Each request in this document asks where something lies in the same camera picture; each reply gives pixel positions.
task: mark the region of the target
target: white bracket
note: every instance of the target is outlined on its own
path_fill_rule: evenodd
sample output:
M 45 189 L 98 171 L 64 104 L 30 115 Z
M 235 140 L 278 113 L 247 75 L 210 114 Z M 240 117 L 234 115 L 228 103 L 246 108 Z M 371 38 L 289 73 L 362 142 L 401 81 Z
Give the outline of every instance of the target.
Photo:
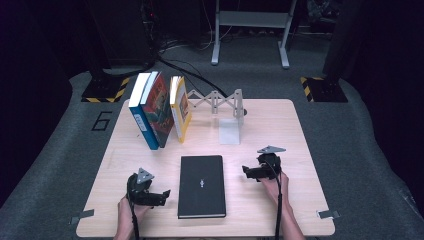
M 193 104 L 191 101 L 190 105 L 193 108 L 198 107 L 202 103 L 208 103 L 211 105 L 212 114 L 218 114 L 218 107 L 224 103 L 227 103 L 233 108 L 233 117 L 235 119 L 220 119 L 219 121 L 219 135 L 221 144 L 240 144 L 240 128 L 244 123 L 244 107 L 243 107 L 243 94 L 241 89 L 237 89 L 234 93 L 228 97 L 222 96 L 218 91 L 214 90 L 207 96 L 203 96 L 196 90 L 191 90 L 188 94 L 190 96 L 197 96 L 200 98 L 198 102 Z

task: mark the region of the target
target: book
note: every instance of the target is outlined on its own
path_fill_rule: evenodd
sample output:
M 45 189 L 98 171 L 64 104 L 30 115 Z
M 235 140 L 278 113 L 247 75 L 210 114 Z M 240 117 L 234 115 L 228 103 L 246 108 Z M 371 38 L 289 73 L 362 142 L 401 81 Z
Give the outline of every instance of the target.
M 150 75 L 140 105 L 159 147 L 164 148 L 174 126 L 174 118 L 169 105 L 169 89 L 163 74 L 161 72 L 152 72 L 152 74 L 155 74 L 155 77 Z
M 133 91 L 131 93 L 130 100 L 128 102 L 128 108 L 130 109 L 135 122 L 140 128 L 141 133 L 143 134 L 144 139 L 147 142 L 147 145 L 151 150 L 157 150 L 159 144 L 156 140 L 156 136 L 153 133 L 151 126 L 143 112 L 143 109 L 140 105 L 140 100 L 143 95 L 144 88 L 146 86 L 147 80 L 151 77 L 150 73 L 140 73 L 137 76 Z
M 192 116 L 184 77 L 172 77 L 170 83 L 170 105 L 178 141 L 183 143 Z
M 222 156 L 182 156 L 178 218 L 226 216 Z

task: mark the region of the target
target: book spine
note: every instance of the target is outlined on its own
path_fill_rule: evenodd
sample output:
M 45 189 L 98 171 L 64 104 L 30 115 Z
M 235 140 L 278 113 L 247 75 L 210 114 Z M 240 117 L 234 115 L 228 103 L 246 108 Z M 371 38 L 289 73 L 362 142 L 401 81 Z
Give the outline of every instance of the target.
M 159 143 L 141 107 L 131 107 L 130 110 L 149 148 L 157 150 Z
M 183 134 L 181 132 L 181 121 L 178 118 L 178 113 L 177 113 L 177 107 L 175 105 L 171 105 L 171 110 L 172 110 L 172 117 L 174 118 L 174 125 L 175 125 L 175 130 L 177 130 L 177 136 L 178 136 L 178 141 L 182 142 L 183 138 Z

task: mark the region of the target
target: black book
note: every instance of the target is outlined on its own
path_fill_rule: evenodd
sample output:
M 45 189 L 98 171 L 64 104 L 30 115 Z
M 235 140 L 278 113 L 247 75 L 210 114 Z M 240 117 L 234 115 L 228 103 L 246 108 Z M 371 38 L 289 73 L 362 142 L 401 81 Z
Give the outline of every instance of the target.
M 182 156 L 178 218 L 225 216 L 222 156 Z

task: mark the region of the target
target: dark background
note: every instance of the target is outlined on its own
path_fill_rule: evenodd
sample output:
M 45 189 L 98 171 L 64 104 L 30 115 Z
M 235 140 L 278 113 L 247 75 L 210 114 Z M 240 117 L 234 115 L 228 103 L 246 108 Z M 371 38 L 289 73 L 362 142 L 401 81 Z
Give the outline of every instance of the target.
M 213 13 L 213 2 L 205 1 L 208 12 Z M 351 0 L 345 4 L 359 9 L 363 2 Z M 201 1 L 193 1 L 193 8 L 185 10 L 194 13 L 190 16 L 200 18 L 201 4 Z M 262 1 L 257 4 L 268 6 Z M 424 209 L 423 9 L 423 3 L 418 0 L 373 1 L 366 6 L 367 11 L 345 9 L 341 16 L 346 19 L 336 26 L 329 53 L 336 56 L 340 53 L 352 19 L 367 19 L 361 26 L 365 34 L 353 49 L 349 49 L 350 71 L 343 77 L 367 104 L 376 140 L 394 172 L 409 186 L 421 213 Z M 68 80 L 88 69 L 75 43 L 78 41 L 75 24 L 79 21 L 84 23 L 100 65 L 111 67 L 95 19 L 85 1 L 2 1 L 2 204 L 40 153 L 66 110 L 72 93 Z M 197 22 L 200 22 L 200 30 L 196 31 L 205 31 L 204 19 Z M 331 68 L 331 64 L 327 65 L 327 70 Z

